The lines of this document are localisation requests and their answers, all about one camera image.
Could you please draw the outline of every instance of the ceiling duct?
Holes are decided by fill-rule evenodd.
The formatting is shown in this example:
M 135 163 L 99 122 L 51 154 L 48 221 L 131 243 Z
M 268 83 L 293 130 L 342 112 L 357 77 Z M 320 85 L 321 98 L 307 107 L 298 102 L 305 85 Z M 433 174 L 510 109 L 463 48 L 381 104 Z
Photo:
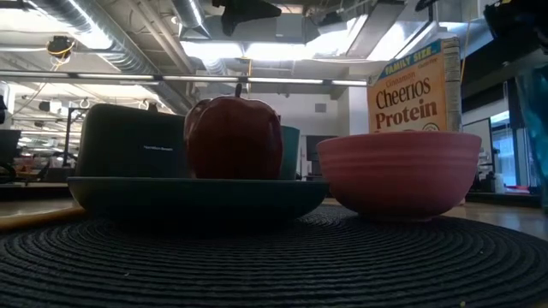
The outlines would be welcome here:
M 181 22 L 181 33 L 183 28 L 192 29 L 200 36 L 211 38 L 207 26 L 204 23 L 206 16 L 199 1 L 197 0 L 173 0 L 173 7 L 177 14 L 177 18 Z M 223 59 L 208 59 L 203 60 L 205 70 L 211 75 L 226 75 L 228 71 Z
M 28 3 L 42 14 L 61 22 L 87 48 L 116 52 L 103 54 L 101 57 L 122 73 L 160 73 L 96 1 L 32 0 Z M 189 98 L 183 97 L 165 82 L 144 87 L 156 92 L 163 103 L 178 114 L 184 114 L 192 107 Z

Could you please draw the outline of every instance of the dark green plate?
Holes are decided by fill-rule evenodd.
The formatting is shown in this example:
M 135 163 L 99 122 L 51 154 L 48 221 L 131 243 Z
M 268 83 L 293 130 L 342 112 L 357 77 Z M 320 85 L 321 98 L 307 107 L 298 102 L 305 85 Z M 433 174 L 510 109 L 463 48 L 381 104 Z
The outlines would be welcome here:
M 70 192 L 92 214 L 115 219 L 279 221 L 316 209 L 323 182 L 68 178 Z

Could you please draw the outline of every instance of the ceramic bowl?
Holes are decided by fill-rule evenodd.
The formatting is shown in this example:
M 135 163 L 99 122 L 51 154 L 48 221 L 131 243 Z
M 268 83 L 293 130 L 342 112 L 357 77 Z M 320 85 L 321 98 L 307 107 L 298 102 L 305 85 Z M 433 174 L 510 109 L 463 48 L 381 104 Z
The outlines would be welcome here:
M 375 133 L 318 144 L 331 193 L 345 207 L 381 220 L 428 220 L 466 196 L 481 138 L 467 133 Z

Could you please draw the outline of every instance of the round placemat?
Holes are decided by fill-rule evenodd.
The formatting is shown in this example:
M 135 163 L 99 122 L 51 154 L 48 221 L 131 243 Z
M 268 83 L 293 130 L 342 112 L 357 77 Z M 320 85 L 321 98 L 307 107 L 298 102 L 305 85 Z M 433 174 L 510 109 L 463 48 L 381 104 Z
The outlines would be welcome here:
M 458 218 L 321 206 L 279 228 L 150 234 L 86 220 L 0 236 L 0 303 L 507 307 L 548 297 L 548 242 Z

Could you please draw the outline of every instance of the red apple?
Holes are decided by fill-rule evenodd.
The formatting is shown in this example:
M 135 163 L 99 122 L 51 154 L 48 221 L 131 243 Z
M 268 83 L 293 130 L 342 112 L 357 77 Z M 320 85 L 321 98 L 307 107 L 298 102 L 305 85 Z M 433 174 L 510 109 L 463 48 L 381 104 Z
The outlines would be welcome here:
M 200 101 L 187 115 L 185 140 L 189 166 L 197 178 L 275 180 L 279 176 L 280 121 L 276 111 L 259 100 Z

